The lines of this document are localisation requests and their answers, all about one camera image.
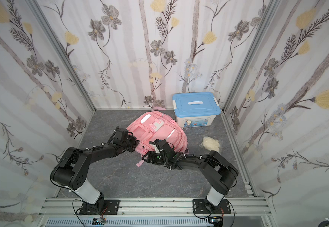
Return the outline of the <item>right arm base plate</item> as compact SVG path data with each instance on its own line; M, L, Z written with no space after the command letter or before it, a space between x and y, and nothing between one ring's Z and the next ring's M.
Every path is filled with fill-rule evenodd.
M219 205L212 205L205 199L192 200L193 212L196 215L209 215L211 214L231 214L232 209L228 200L223 199Z

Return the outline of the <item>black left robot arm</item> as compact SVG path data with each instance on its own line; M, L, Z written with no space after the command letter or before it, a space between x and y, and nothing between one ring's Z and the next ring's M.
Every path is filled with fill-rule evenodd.
M101 193L87 179L90 165L103 159L135 151L139 140L131 132L115 131L107 143L92 148L66 149L63 157L51 172L50 180L59 187L73 191L82 201L96 204Z

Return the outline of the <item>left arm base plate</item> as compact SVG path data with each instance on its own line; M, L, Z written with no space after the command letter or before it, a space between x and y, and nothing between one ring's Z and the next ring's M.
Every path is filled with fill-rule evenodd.
M95 204L83 202L80 215L117 215L120 207L120 200L102 200Z

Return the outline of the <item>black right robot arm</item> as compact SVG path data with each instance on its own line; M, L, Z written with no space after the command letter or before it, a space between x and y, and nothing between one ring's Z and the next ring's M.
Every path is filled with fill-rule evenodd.
M237 184L238 170L217 151L205 155L176 152L166 140L150 142L154 150L142 156L144 162L164 166L169 170L198 170L211 185L205 201L213 207L219 206L223 198Z

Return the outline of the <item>pink backpack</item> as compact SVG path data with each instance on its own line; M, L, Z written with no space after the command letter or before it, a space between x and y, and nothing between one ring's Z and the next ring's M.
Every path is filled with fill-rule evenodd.
M135 151L138 152L141 157L148 151L153 150L150 141L156 139L166 140L175 146L176 152L184 152L189 154L187 149L188 141L187 136L183 129L177 124L177 122L169 115L159 111L146 112L133 123L131 123L127 130L139 141ZM141 160L137 163L140 167L143 163Z

